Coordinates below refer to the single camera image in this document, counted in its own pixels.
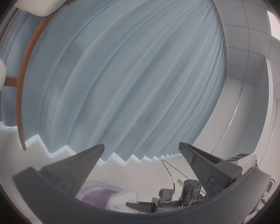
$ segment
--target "white floor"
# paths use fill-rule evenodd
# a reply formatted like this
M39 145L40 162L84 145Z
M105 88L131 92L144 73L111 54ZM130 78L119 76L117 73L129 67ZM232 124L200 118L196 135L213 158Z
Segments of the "white floor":
M12 176L32 166L40 170L42 166L67 158L75 153L67 146L50 154L36 135L26 142L27 150L23 151L19 142L16 127L6 127L0 122L0 183L15 206L32 222L41 223L25 204L17 191ZM190 179L196 179L187 161L181 154L164 157ZM168 164L175 182L173 200L180 196L182 188L177 180L186 178ZM115 153L106 161L101 159L90 173L87 180L96 180L118 186L130 192L137 192L139 201L151 201L158 197L161 188L173 188L172 180L163 166L161 159L144 157L141 161L132 156L127 162Z

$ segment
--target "blue curtain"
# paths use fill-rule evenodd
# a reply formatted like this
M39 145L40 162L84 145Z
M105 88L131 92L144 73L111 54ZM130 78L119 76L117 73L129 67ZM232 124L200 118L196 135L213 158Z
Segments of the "blue curtain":
M225 68L210 0L79 0L56 14L32 53L25 139L39 134L49 152L103 143L103 160L175 154L208 121Z

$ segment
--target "white wall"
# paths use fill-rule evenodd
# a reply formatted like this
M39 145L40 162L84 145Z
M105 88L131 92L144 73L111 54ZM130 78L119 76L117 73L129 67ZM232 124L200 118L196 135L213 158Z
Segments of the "white wall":
M212 152L213 155L222 159L232 157L232 154L239 144L248 124L253 107L254 95L255 87L247 83L243 83L242 91L233 117L226 129L226 132L222 136L222 139Z
M273 132L265 155L258 163L259 169L271 175L276 182L273 191L266 198L270 197L280 184L280 102L275 98L274 102L277 103L277 107Z
M255 89L255 99L245 132L232 156L255 151L264 128L269 102L269 77L266 64L263 66Z
M242 84L241 81L229 77L225 79L215 109L193 146L208 153L215 149L232 119Z

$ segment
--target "purple plastic bag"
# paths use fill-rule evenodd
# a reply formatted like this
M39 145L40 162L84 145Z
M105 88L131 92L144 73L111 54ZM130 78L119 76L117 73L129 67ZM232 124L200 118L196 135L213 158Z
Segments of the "purple plastic bag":
M89 205L105 209L109 198L113 194L122 191L124 190L104 182L88 180L81 187L76 195L76 199Z

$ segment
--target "cable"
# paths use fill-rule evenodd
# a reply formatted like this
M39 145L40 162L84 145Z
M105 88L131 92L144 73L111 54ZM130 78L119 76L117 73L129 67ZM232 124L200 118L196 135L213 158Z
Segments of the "cable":
M267 194L265 194L264 196L262 196L262 197L267 196L273 190L273 188L275 187L275 184L276 184L275 180L272 179L272 178L271 178L271 180L274 182L274 185L272 186L271 190L269 190L269 192Z
M173 178L172 178L172 175L171 175L171 173L169 172L169 170L168 170L168 168L166 167L166 165L164 164L164 162L163 161L165 161L166 163L168 163L166 160L164 160L164 159L162 159L162 163L163 163L163 165L164 165L164 167L167 169L167 171L168 171L168 173L170 174L170 177L171 177L171 179L172 179L172 182L173 182L173 191L175 191L175 184L174 184L174 181L173 181ZM177 170L177 171L179 171L177 168L175 168L174 166L172 166L170 163L168 163L171 167L173 167L175 170Z

